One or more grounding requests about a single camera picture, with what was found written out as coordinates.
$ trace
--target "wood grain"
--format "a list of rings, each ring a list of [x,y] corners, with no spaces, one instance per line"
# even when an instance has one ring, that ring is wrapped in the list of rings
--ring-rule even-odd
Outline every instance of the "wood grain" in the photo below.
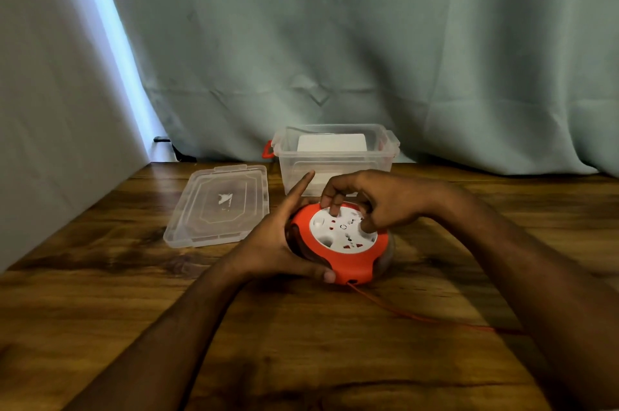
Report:
[[[0,276],[0,409],[55,410],[231,245],[162,240],[189,176],[214,165],[151,164]],[[271,207],[283,198],[268,165]],[[452,180],[619,287],[619,182],[504,178],[394,165]],[[470,254],[431,221],[394,231],[396,259],[366,287],[411,311],[517,326]],[[359,294],[303,279],[248,285],[231,305],[191,410],[576,408],[528,338],[394,317]]]

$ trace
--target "hand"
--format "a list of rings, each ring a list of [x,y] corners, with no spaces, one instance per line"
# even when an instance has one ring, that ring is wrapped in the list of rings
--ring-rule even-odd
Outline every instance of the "hand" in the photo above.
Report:
[[[301,197],[314,172],[309,172],[290,190],[276,211],[268,214],[251,233],[228,254],[228,261],[248,280],[276,274],[296,274],[332,283],[336,274],[326,266],[296,256],[286,242],[290,216],[306,205]]]
[[[448,183],[439,180],[377,170],[357,171],[329,179],[320,207],[330,207],[329,213],[336,216],[346,195],[357,192],[357,203],[363,212],[361,230],[372,233],[430,215],[448,187]]]

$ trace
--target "person's left arm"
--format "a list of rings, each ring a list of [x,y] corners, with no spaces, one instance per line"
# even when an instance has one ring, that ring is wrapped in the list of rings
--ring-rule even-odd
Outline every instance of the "person's left arm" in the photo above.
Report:
[[[275,274],[333,282],[333,271],[298,258],[286,242],[285,225],[304,204],[301,194],[312,177],[306,174],[276,211],[206,270],[64,409],[177,410],[221,317],[244,283]]]

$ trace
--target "person's right hand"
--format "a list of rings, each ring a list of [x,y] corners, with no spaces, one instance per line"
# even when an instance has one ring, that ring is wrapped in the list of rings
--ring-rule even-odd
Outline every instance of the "person's right hand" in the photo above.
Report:
[[[431,215],[437,203],[447,196],[447,188],[448,184],[440,180],[377,170],[357,171],[329,179],[320,207],[330,207],[329,213],[336,216],[346,195],[357,192],[357,203],[363,212],[361,230],[372,233]]]

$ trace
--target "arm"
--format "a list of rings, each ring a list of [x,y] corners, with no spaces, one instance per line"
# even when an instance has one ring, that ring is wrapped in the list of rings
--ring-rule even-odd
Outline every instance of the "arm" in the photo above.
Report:
[[[336,213],[353,191],[368,204],[365,231],[437,220],[472,252],[580,400],[619,407],[619,293],[457,186],[358,172],[333,178],[321,204]]]
[[[275,274],[333,282],[325,266],[292,254],[285,225],[304,204],[313,174],[292,188],[237,247],[205,271],[186,292],[65,408],[177,410],[229,303],[244,283]]]

